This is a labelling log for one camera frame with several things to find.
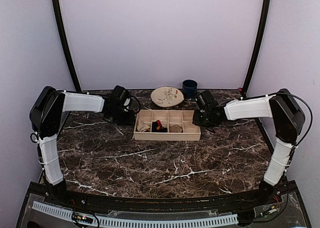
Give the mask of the beige striped sock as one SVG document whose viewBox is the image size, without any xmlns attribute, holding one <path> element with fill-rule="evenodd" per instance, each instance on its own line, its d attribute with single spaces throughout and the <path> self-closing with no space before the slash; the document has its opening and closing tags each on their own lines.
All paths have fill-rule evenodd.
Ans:
<svg viewBox="0 0 320 228">
<path fill-rule="evenodd" d="M 136 126 L 137 132 L 150 132 L 151 131 L 151 123 L 138 121 Z"/>
</svg>

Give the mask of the wooden compartment tray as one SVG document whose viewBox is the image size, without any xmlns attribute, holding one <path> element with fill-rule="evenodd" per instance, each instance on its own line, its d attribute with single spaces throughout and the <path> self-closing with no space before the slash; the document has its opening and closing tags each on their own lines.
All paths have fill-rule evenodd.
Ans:
<svg viewBox="0 0 320 228">
<path fill-rule="evenodd" d="M 136 116 L 133 137 L 135 140 L 148 141 L 199 141 L 201 129 L 193 124 L 193 110 L 141 110 Z M 137 122 L 144 121 L 152 123 L 160 120 L 167 128 L 167 133 L 137 132 Z M 183 133 L 170 133 L 172 125 L 179 125 Z"/>
</svg>

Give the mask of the tan plain sock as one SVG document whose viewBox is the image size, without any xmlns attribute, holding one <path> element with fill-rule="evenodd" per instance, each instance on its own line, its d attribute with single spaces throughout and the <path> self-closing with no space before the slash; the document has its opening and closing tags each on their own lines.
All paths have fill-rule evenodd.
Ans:
<svg viewBox="0 0 320 228">
<path fill-rule="evenodd" d="M 183 128 L 177 124 L 169 127 L 170 133 L 183 133 Z"/>
</svg>

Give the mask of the black argyle sock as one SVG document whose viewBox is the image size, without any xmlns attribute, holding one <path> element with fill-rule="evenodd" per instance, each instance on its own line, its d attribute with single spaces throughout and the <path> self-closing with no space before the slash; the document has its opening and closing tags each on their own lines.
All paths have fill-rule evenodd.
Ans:
<svg viewBox="0 0 320 228">
<path fill-rule="evenodd" d="M 167 133 L 168 129 L 162 125 L 160 120 L 157 120 L 152 123 L 151 131 L 157 133 Z"/>
</svg>

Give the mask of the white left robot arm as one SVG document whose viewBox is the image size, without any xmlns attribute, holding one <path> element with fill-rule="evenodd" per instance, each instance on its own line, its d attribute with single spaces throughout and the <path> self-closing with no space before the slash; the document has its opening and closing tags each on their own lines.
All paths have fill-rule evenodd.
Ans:
<svg viewBox="0 0 320 228">
<path fill-rule="evenodd" d="M 137 114 L 131 109 L 131 104 L 136 99 L 129 90 L 119 85 L 107 95 L 44 87 L 29 118 L 35 136 L 33 142 L 38 145 L 39 162 L 44 169 L 46 181 L 52 186 L 64 183 L 57 148 L 63 113 L 102 113 L 105 119 L 110 119 L 117 126 L 131 126 Z"/>
</svg>

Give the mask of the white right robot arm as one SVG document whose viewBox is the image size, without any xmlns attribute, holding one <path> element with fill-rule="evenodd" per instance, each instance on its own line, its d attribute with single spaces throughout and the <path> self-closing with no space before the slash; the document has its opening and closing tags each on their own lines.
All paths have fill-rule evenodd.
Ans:
<svg viewBox="0 0 320 228">
<path fill-rule="evenodd" d="M 267 204 L 275 195 L 271 186 L 276 186 L 289 168 L 295 150 L 305 138 L 302 134 L 306 115 L 300 106 L 307 102 L 292 94 L 288 89 L 280 89 L 271 94 L 255 97 L 241 97 L 219 103 L 208 90 L 194 98 L 198 108 L 194 111 L 194 125 L 214 128 L 225 122 L 254 119 L 270 144 L 272 156 L 264 174 L 262 189 L 255 194 L 260 205 Z"/>
</svg>

